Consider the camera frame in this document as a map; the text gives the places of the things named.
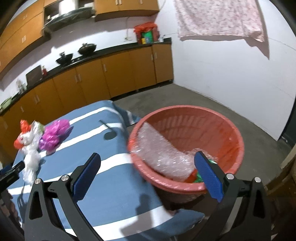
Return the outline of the dark green plastic bag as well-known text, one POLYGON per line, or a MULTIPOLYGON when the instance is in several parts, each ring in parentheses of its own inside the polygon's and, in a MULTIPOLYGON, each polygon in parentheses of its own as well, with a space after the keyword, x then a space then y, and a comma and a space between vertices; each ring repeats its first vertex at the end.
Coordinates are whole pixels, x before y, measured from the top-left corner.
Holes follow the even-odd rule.
MULTIPOLYGON (((209 159, 209 162, 211 164, 217 164, 215 161, 213 161, 211 159, 209 159)), ((196 173, 196 179, 195 179, 194 183, 202 183, 202 182, 203 182, 203 179, 202 179, 201 175, 197 172, 196 173)))

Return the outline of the clear bubble wrap sheet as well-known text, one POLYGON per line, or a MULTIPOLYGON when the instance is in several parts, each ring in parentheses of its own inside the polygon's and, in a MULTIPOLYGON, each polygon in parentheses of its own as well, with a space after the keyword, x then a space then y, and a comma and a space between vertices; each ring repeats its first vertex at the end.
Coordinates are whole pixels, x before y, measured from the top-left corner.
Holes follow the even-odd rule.
POLYGON ((141 158, 149 168, 173 181, 185 182, 196 169, 194 156, 198 151, 203 152, 208 160, 218 160, 199 148, 186 152, 179 151, 147 122, 140 127, 136 142, 132 153, 141 158))

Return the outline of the orange upper kitchen cabinets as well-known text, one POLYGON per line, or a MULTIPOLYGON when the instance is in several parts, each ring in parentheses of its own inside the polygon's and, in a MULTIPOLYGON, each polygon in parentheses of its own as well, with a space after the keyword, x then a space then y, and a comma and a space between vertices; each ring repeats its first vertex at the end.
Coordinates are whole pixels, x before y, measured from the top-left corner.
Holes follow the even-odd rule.
POLYGON ((67 25, 129 16, 152 16, 158 1, 34 1, 1 29, 1 76, 67 25))

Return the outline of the orange kitchen cabinets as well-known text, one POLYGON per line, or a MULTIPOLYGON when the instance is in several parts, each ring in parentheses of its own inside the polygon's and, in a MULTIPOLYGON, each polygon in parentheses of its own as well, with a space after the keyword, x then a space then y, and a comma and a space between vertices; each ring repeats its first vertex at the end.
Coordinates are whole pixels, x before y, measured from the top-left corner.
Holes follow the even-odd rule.
POLYGON ((46 125, 75 109, 99 100, 171 81, 171 42, 133 47, 86 63, 60 69, 28 89, 1 114, 1 153, 14 160, 20 121, 46 125))
POLYGON ((1 76, 67 25, 129 16, 152 16, 158 1, 34 1, 1 29, 1 76))

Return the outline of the orange lower kitchen cabinets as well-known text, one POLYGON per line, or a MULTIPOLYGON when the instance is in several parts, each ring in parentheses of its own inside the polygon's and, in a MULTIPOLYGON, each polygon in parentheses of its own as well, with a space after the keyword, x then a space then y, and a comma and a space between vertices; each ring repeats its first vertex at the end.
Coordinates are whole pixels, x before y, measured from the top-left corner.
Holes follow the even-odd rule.
POLYGON ((1 114, 1 153, 14 160, 20 121, 46 125, 75 109, 99 100, 171 81, 171 42, 133 47, 86 63, 60 69, 28 89, 1 114))

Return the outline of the wooden stool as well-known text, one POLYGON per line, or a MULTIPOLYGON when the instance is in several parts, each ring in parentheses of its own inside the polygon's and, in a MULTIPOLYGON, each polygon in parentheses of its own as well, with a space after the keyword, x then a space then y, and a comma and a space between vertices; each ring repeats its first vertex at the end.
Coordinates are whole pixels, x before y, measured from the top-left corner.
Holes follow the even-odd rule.
POLYGON ((281 173, 265 187, 270 202, 273 240, 295 240, 295 180, 281 173))

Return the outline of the white crumpled plastic bag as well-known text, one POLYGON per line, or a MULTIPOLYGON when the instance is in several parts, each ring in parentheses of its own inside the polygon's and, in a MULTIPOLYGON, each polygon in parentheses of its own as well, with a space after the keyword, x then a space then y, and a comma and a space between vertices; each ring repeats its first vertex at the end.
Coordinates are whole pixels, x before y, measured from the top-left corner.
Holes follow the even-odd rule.
POLYGON ((39 154, 38 149, 39 139, 44 133, 44 126, 38 121, 33 121, 29 125, 31 125, 31 131, 25 134, 25 145, 20 150, 25 155, 23 160, 25 163, 25 168, 23 169, 23 180, 32 186, 37 178, 37 171, 41 160, 41 155, 39 154))

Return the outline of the blue white striped tablecloth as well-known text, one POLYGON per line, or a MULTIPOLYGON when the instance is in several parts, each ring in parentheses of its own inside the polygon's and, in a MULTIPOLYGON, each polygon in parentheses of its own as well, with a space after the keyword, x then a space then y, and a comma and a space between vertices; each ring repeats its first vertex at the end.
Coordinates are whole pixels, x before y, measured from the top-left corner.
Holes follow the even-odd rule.
POLYGON ((57 180, 98 153, 102 163, 86 196, 78 202, 104 240, 176 240, 204 214, 168 211, 153 186, 132 165, 127 127, 139 118, 105 100, 65 115, 73 131, 52 155, 42 152, 38 177, 57 180))

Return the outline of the red crumpled plastic bag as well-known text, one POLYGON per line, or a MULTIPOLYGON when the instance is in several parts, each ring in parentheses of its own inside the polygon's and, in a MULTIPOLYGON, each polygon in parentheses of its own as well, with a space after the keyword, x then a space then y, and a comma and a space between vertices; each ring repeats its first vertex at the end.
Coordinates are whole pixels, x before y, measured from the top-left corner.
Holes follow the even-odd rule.
POLYGON ((25 145, 25 134, 29 133, 31 131, 31 125, 26 120, 20 120, 20 129, 21 133, 17 137, 17 139, 14 141, 14 147, 15 149, 19 150, 22 149, 22 147, 25 145))

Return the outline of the purple crumpled plastic bag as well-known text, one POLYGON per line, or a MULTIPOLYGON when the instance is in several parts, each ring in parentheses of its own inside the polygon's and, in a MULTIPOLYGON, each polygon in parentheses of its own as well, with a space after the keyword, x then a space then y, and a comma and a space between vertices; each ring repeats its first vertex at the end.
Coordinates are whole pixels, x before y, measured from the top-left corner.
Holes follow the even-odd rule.
POLYGON ((45 127, 44 133, 39 139, 39 149, 51 152, 61 144, 61 138, 64 137, 70 128, 70 122, 66 119, 55 120, 45 127))

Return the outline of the red plastic basket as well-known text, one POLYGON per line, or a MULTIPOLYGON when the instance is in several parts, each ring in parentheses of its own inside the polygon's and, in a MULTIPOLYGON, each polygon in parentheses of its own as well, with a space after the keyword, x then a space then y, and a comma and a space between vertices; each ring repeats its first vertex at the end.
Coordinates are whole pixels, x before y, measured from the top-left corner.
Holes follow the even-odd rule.
POLYGON ((236 174, 244 158, 239 129, 222 114, 194 105, 160 108, 144 116, 133 128, 128 150, 137 144, 137 133, 148 122, 181 152, 201 149, 218 159, 224 173, 236 174))

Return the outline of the dark cutting board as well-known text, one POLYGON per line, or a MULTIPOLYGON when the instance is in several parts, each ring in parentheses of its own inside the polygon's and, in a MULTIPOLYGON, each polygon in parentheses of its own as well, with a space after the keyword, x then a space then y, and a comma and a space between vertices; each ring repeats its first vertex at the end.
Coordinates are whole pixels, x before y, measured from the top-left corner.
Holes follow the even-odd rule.
POLYGON ((35 83, 40 81, 42 78, 43 78, 42 68, 41 68, 41 65, 38 65, 36 68, 34 68, 33 70, 31 70, 26 74, 27 87, 32 87, 33 85, 35 85, 35 83))

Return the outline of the red bottle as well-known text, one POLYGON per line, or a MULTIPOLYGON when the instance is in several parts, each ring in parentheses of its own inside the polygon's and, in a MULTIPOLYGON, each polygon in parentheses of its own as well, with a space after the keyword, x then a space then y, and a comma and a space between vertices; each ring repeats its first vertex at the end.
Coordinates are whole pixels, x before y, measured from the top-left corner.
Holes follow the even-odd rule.
POLYGON ((47 72, 45 66, 42 66, 42 73, 43 73, 44 77, 48 75, 48 72, 47 72))

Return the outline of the black wok pan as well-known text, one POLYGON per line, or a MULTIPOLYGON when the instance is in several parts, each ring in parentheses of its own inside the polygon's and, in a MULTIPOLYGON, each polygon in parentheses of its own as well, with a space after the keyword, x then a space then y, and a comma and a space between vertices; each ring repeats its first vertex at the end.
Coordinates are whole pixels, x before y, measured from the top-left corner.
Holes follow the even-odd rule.
POLYGON ((71 63, 71 60, 73 58, 73 54, 65 54, 64 52, 59 54, 60 57, 56 59, 56 62, 60 65, 68 65, 71 63))

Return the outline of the black wok with lid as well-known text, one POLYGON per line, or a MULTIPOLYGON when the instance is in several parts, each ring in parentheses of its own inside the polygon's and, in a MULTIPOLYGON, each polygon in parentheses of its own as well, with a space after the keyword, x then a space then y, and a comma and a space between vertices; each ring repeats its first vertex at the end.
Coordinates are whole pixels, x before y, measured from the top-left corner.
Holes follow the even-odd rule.
POLYGON ((89 56, 89 55, 92 55, 92 53, 95 51, 95 49, 96 49, 95 44, 84 43, 79 48, 78 53, 83 56, 89 56))

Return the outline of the red bag of groceries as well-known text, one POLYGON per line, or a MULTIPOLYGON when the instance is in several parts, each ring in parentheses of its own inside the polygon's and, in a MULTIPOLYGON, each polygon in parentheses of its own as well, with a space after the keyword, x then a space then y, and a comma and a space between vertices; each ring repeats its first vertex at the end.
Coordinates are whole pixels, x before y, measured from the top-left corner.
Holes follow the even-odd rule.
POLYGON ((158 25, 152 22, 134 26, 133 32, 140 45, 151 44, 159 40, 158 25))

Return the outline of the range hood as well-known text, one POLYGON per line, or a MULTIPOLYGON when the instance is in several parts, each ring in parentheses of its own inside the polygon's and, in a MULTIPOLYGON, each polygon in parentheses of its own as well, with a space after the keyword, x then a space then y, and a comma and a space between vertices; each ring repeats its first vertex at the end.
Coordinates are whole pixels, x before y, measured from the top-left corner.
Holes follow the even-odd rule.
POLYGON ((94 1, 44 1, 43 31, 52 33, 93 16, 94 1))

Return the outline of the pink floral hanging cloth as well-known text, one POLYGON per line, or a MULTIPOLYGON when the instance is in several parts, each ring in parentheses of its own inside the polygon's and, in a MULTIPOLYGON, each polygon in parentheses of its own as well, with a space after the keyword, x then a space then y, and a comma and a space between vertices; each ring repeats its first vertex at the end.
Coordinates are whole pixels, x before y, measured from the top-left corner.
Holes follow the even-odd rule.
POLYGON ((257 1, 174 1, 178 36, 239 37, 264 42, 257 1))

